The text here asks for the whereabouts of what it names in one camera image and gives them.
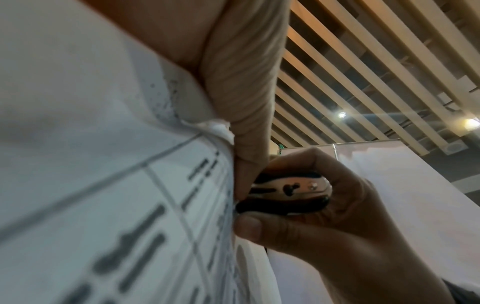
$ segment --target recessed light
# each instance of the recessed light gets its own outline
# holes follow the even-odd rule
[[[465,120],[465,129],[473,131],[480,128],[480,119],[478,118],[469,118]]]

